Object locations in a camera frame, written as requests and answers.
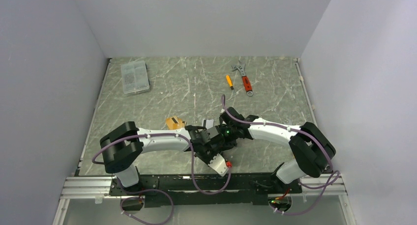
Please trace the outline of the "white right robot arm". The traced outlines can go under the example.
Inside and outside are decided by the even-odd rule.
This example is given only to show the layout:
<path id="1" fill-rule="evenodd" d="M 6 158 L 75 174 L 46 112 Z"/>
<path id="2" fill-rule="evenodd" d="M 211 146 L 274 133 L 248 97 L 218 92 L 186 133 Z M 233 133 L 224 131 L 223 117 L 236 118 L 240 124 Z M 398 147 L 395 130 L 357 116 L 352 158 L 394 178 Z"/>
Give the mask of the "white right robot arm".
<path id="1" fill-rule="evenodd" d="M 289 146 L 294 159 L 278 166 L 271 179 L 271 187 L 277 193 L 285 192 L 291 182 L 301 177 L 318 178 L 333 168 L 331 160 L 336 150 L 312 122 L 299 126 L 278 124 L 255 115 L 244 118 L 232 107 L 224 110 L 220 119 L 241 138 Z"/>

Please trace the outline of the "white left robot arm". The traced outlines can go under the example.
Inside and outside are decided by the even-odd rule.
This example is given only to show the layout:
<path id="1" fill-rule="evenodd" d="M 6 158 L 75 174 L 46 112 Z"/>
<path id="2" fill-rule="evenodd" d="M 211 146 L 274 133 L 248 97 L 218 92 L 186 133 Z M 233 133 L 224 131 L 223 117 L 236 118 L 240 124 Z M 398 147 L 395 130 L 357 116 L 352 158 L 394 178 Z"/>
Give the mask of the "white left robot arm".
<path id="1" fill-rule="evenodd" d="M 101 150 L 92 159 L 102 164 L 106 173 L 115 174 L 122 183 L 122 189 L 130 196 L 141 189 L 139 173 L 133 162 L 140 154 L 156 151 L 191 151 L 220 176 L 229 173 L 230 165 L 221 155 L 224 135 L 221 128 L 214 126 L 187 125 L 174 130 L 149 130 L 136 127 L 128 121 L 103 136 L 99 143 Z"/>

